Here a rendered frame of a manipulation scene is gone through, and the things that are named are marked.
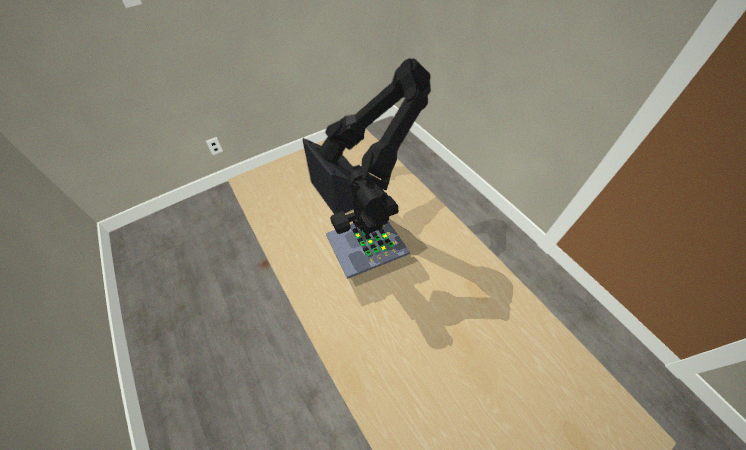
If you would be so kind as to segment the grey switch panel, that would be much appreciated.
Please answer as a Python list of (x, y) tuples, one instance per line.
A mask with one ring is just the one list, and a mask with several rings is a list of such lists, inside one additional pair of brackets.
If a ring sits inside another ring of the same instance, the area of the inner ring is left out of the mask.
[(341, 234), (337, 234), (335, 230), (326, 233), (347, 279), (409, 253), (389, 221), (382, 229), (369, 236), (361, 228), (356, 228), (354, 223), (350, 226), (349, 231)]

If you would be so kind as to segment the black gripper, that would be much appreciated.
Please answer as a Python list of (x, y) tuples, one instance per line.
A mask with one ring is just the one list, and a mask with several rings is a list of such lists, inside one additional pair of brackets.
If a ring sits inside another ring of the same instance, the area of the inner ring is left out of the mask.
[[(352, 197), (352, 193), (351, 193), (351, 197)], [(365, 228), (364, 228), (362, 222), (361, 221), (358, 222), (357, 217), (356, 217), (357, 209), (361, 205), (360, 205), (360, 203), (359, 203), (359, 201), (357, 199), (354, 199), (352, 197), (352, 200), (353, 200), (352, 207), (353, 207), (353, 209), (355, 208), (354, 212), (350, 213), (350, 214), (347, 214), (347, 215), (345, 215), (345, 213), (343, 211), (339, 212), (339, 213), (336, 213), (336, 214), (333, 214), (330, 217), (331, 223), (332, 223), (335, 231), (337, 232), (337, 234), (341, 234), (341, 233), (349, 231), (350, 228), (351, 228), (349, 222), (353, 222), (354, 225), (356, 226), (356, 228), (361, 228), (362, 227), (361, 229), (364, 231), (365, 235), (369, 236), (370, 233), (367, 233), (365, 231)], [(386, 209), (389, 212), (389, 216), (397, 214), (399, 212), (399, 207), (398, 207), (398, 204), (393, 200), (393, 198), (391, 196), (388, 196), (388, 198), (386, 199), (386, 201), (387, 201), (387, 208)]]

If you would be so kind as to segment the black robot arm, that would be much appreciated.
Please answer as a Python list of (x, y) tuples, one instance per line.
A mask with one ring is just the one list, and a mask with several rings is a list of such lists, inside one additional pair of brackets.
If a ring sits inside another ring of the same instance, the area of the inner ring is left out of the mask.
[(324, 160), (338, 165), (343, 151), (351, 150), (362, 141), (366, 128), (405, 96), (382, 138), (363, 155), (362, 165), (349, 170), (352, 197), (361, 205), (356, 217), (367, 233), (382, 229), (389, 221), (386, 190), (397, 151), (421, 110), (427, 106), (431, 92), (431, 75), (416, 59), (406, 59), (399, 67), (393, 81), (358, 113), (329, 125), (325, 131), (328, 137), (320, 148), (315, 148)]

